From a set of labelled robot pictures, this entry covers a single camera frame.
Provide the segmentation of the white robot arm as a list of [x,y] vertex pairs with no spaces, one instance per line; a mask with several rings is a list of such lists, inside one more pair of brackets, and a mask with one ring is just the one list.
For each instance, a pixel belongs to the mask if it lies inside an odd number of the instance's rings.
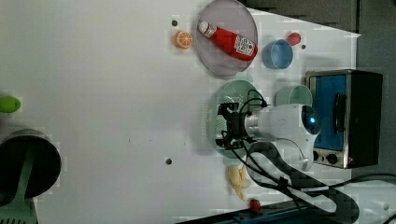
[[237,160],[259,186],[275,189],[340,224],[395,224],[395,185],[387,174],[326,184],[308,173],[320,132],[308,105],[221,104],[215,129],[221,154]]

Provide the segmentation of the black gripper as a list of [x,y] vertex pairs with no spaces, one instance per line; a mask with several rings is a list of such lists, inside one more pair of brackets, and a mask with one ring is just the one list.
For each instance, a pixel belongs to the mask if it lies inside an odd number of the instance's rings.
[[223,103],[218,107],[219,115],[227,115],[227,134],[226,138],[217,138],[215,140],[218,147],[224,150],[237,150],[242,148],[242,139],[247,138],[248,134],[245,128],[245,113],[237,113],[238,103]]

